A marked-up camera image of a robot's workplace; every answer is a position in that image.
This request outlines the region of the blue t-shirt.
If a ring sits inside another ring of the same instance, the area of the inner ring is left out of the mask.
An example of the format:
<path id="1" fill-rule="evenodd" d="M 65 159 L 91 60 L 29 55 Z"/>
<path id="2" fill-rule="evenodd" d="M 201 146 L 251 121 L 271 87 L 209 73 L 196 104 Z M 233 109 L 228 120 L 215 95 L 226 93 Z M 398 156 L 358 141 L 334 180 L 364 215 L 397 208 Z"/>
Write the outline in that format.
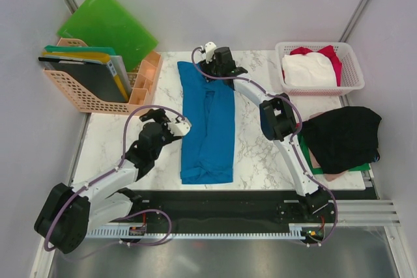
<path id="1" fill-rule="evenodd" d="M 191 122 L 182 140 L 183 184 L 233 181 L 235 96 L 221 81 L 208 82 L 192 63 L 177 63 L 183 91 L 182 114 Z"/>

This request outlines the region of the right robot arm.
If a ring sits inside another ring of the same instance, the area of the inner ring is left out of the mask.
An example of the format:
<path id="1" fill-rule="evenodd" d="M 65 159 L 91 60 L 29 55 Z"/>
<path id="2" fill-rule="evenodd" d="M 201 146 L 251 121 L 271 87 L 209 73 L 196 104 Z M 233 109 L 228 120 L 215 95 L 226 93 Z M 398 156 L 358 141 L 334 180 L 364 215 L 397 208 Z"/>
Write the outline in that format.
<path id="1" fill-rule="evenodd" d="M 207 81 L 223 81 L 258 107 L 261 131 L 278 147 L 293 178 L 300 201 L 299 216 L 304 221 L 315 221 L 328 205 L 328 194 L 313 179 L 302 153 L 297 137 L 302 128 L 302 119 L 288 95 L 272 94 L 258 84 L 246 69 L 237 66 L 228 47 L 218 48 L 209 42 L 195 48 L 192 55 L 196 52 L 200 52 L 203 59 L 198 63 L 192 59 L 192 62 Z"/>

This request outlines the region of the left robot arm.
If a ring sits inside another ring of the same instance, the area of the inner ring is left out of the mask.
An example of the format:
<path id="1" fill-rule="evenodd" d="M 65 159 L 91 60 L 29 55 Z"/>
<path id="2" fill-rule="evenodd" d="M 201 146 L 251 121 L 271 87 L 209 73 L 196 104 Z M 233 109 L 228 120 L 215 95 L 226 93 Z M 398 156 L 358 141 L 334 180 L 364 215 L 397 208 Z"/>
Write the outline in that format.
<path id="1" fill-rule="evenodd" d="M 190 121 L 161 105 L 145 105 L 143 127 L 137 139 L 123 144 L 121 159 L 105 173 L 78 184 L 55 185 L 35 221 L 34 230 L 44 238 L 44 250 L 73 252 L 87 233 L 110 221 L 137 221 L 143 206 L 128 196 L 127 187 L 147 175 L 163 147 L 182 139 L 191 130 Z"/>

